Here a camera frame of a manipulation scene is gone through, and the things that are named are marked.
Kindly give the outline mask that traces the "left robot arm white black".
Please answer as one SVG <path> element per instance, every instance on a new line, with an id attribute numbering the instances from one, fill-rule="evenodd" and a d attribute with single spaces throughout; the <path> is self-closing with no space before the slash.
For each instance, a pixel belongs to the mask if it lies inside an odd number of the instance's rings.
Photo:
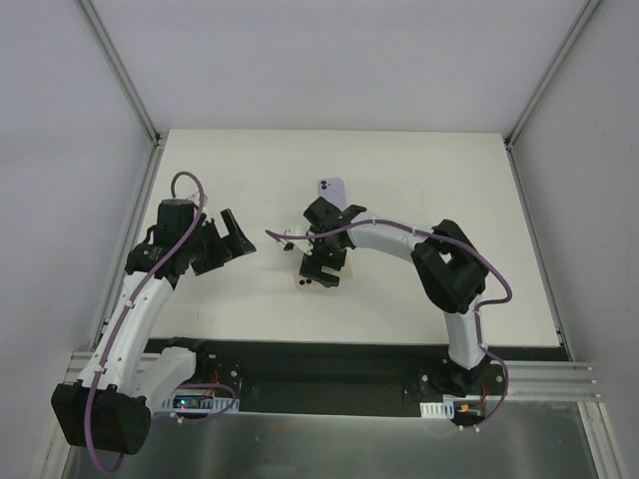
<path id="1" fill-rule="evenodd" d="M 160 202 L 155 223 L 127 256 L 122 291 L 98 346 L 77 379 L 52 394 L 70 445 L 134 455 L 153 415 L 180 384 L 199 388 L 209 381 L 212 366 L 194 345 L 168 346 L 145 370 L 139 365 L 183 274 L 201 275 L 255 252 L 232 211 L 221 217 L 224 236 L 194 201 Z"/>

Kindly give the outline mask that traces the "phone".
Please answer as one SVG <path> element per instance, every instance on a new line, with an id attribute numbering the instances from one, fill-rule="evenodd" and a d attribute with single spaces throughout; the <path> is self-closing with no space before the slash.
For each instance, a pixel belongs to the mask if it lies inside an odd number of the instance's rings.
<path id="1" fill-rule="evenodd" d="M 309 288 L 309 287 L 316 287 L 316 286 L 321 286 L 324 287 L 320 282 L 320 276 L 319 277 L 302 277 L 299 274 L 299 269 L 298 268 L 296 270 L 296 274 L 295 274 L 295 281 L 296 281 L 296 286 L 299 288 Z M 346 261 L 345 261 L 345 266 L 342 268 L 342 270 L 340 271 L 340 283 L 339 285 L 341 285 L 342 283 L 346 282 L 346 281 L 350 281 L 353 278 L 353 264 L 352 261 L 347 257 Z"/>

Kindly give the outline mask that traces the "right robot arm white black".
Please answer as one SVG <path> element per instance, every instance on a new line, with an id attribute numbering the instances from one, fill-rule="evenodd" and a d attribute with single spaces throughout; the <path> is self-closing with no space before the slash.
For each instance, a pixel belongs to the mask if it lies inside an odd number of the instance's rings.
<path id="1" fill-rule="evenodd" d="M 324 198 L 313 201 L 304 218 L 312 237 L 300 267 L 303 279 L 339 286 L 336 273 L 350 249 L 371 249 L 412 263 L 427 298 L 443 312 L 449 340 L 447 362 L 428 375 L 431 387 L 463 397 L 483 384 L 489 358 L 475 312 L 489 268 L 457 223 L 443 220 L 431 229 L 412 228 L 361 206 L 341 210 Z"/>

